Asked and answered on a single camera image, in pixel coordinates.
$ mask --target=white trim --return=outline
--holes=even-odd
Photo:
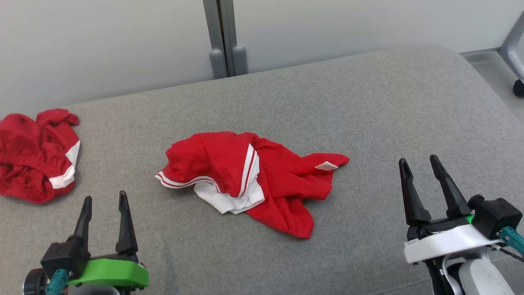
[[[74,166],[73,165],[69,166],[63,175],[51,177],[49,179],[49,182],[52,184],[54,189],[67,187],[73,181],[74,181]]]
[[[160,171],[157,175],[155,175],[155,178],[160,180],[160,183],[163,186],[169,187],[169,188],[183,188],[183,187],[188,187],[193,184],[196,184],[197,182],[200,182],[200,181],[205,181],[205,182],[212,183],[215,186],[216,190],[219,193],[221,193],[219,185],[216,183],[216,181],[212,179],[211,177],[205,176],[205,175],[195,177],[188,182],[176,182],[176,181],[172,181],[171,179],[167,178],[167,176],[164,175],[163,171]]]
[[[74,181],[74,172],[75,172],[75,166],[77,165],[77,157],[78,157],[78,151],[80,150],[80,140],[77,141],[77,143],[72,146],[67,153],[65,153],[65,157],[71,162],[71,166],[67,168],[65,173],[60,176],[51,177],[49,179],[49,182],[53,186],[54,189],[64,188],[70,185]]]
[[[247,144],[247,153],[246,153],[246,159],[244,160],[244,169],[242,170],[242,182],[240,184],[240,191],[238,192],[238,196],[241,197],[245,194],[244,188],[246,187],[246,179],[247,175],[249,174],[250,164],[252,163],[253,159],[253,153],[255,152],[255,149],[251,144]]]
[[[80,150],[80,140],[72,146],[67,153],[65,153],[65,157],[73,164],[73,166],[77,166],[77,157],[78,157],[78,151]]]
[[[176,182],[165,176],[160,171],[155,178],[160,183],[169,188],[182,188],[194,184],[196,194],[215,207],[220,213],[232,212],[238,214],[244,212],[265,200],[264,192],[258,184],[258,173],[260,172],[259,157],[253,146],[249,144],[244,166],[242,170],[242,183],[238,197],[233,197],[228,193],[222,193],[216,181],[209,176],[202,175],[193,178],[188,182]]]

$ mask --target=gray couch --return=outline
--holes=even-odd
[[[74,230],[93,197],[90,251],[114,251],[118,192],[127,192],[150,287],[138,294],[431,294],[424,265],[406,263],[408,226],[398,160],[405,157],[433,218],[445,201],[430,154],[467,199],[504,197],[524,210],[524,130],[460,55],[407,47],[67,107],[80,117],[76,187],[37,206],[0,198],[0,286],[19,294],[50,243]],[[192,189],[154,175],[165,151],[197,132],[250,131],[299,155],[336,152],[325,201],[307,201],[310,240],[247,214],[221,215]],[[492,261],[516,293],[524,264]]]

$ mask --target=robotic arm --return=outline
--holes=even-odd
[[[476,195],[467,203],[439,158],[431,155],[430,162],[442,186],[447,218],[431,220],[415,190],[406,159],[399,161],[409,225],[404,248],[406,261],[426,265],[435,295],[514,295],[489,261],[488,253],[495,249],[510,253],[501,248],[506,244],[524,252],[524,239],[514,230],[522,212],[503,198],[485,201]],[[465,262],[451,261],[459,258]]]
[[[24,295],[129,295],[149,285],[149,272],[139,263],[133,220],[125,191],[120,191],[121,214],[116,253],[91,257],[88,251],[92,199],[86,197],[74,234],[53,243],[44,254],[42,268],[30,271]]]

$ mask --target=red clothing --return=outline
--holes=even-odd
[[[22,114],[0,121],[0,195],[44,203],[70,192],[80,141],[76,115],[53,109],[36,122]]]
[[[349,162],[344,155],[314,153],[300,157],[254,133],[199,133],[171,146],[166,153],[168,165],[157,178],[163,185],[176,188],[169,183],[187,186],[206,176],[217,191],[238,197],[242,193],[242,181],[246,181],[242,175],[246,174],[244,167],[250,158],[250,146],[255,151],[253,158],[259,162],[256,181],[264,201],[250,207],[247,213],[269,227],[298,238],[309,238],[313,218],[302,200],[327,198],[332,188],[332,169]]]

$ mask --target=green light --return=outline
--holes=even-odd
[[[471,221],[473,220],[473,217],[475,217],[475,214],[471,214],[471,215],[469,215],[468,217],[466,217],[466,219],[467,219],[467,221],[468,221],[469,223],[471,223]]]

